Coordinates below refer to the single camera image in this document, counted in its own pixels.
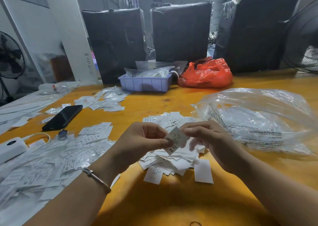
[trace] hand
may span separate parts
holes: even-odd
[[[236,168],[249,153],[241,143],[235,141],[218,123],[213,120],[186,123],[181,128],[187,136],[195,139],[190,143],[190,150],[194,149],[199,140],[209,149],[215,160],[227,172],[236,174]]]
[[[171,147],[173,141],[164,139],[166,135],[168,132],[157,124],[134,122],[105,154],[122,173],[147,152]]]

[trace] wooden table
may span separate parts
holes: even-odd
[[[318,78],[314,75],[296,73],[294,70],[249,73],[235,76],[230,87],[285,89],[302,95],[316,114],[318,111]],[[92,95],[101,89],[102,86],[78,88],[48,108],[60,107],[65,103],[73,105],[74,99]],[[104,112],[86,108],[74,118],[68,130],[78,133],[83,127],[112,122],[114,127],[109,139],[117,140],[131,123],[142,121],[148,115],[180,111],[184,116],[191,116],[194,108],[190,104],[220,90],[174,85],[166,94],[133,93],[121,102],[125,106],[124,111]],[[6,132],[0,142],[40,132],[40,121],[46,117],[40,115],[27,125]],[[318,151],[314,144],[311,148]],[[251,153],[293,179],[318,189],[318,161],[315,157]],[[225,172],[209,153],[205,153],[204,158],[210,160],[213,185],[195,182],[193,169],[183,177],[164,175],[160,185],[155,185],[143,182],[146,171],[138,163],[131,165],[113,186],[93,225],[188,226],[193,221],[202,226],[278,225],[240,179]]]

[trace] silver bracelet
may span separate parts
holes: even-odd
[[[92,170],[90,170],[88,168],[83,168],[82,172],[85,172],[87,174],[87,176],[92,177],[95,180],[97,180],[98,182],[100,182],[101,184],[103,184],[108,190],[107,193],[110,193],[112,191],[112,189],[105,182],[103,182],[101,179],[99,179],[96,175],[93,174]]]

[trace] phone screen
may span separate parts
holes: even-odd
[[[51,119],[45,126],[43,131],[63,129],[75,117],[75,115],[82,109],[82,105],[67,106],[62,109],[53,119]]]

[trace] person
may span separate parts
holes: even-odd
[[[180,129],[194,140],[201,141],[225,171],[238,176],[281,225],[318,224],[317,191],[250,155],[214,121],[186,123]],[[172,141],[164,139],[166,135],[159,125],[135,122],[89,169],[111,185],[119,173],[147,152],[172,146]],[[191,150],[196,144],[194,140],[190,143]],[[103,184],[81,173],[24,226],[91,225],[107,192]]]

